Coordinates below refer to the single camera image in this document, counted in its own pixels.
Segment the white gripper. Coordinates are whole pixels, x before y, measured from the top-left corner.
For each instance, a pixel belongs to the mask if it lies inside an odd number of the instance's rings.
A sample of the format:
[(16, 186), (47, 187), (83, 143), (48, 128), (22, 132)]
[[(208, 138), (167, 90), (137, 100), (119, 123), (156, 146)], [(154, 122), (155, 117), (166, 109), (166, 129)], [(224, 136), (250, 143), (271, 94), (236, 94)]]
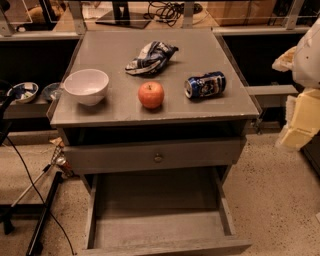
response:
[[(293, 80), (305, 88), (320, 88), (320, 18), (300, 39), (272, 64), (274, 70), (292, 69)], [(286, 101), (286, 124), (276, 146), (287, 151), (299, 151), (320, 131), (320, 90), (305, 89)]]

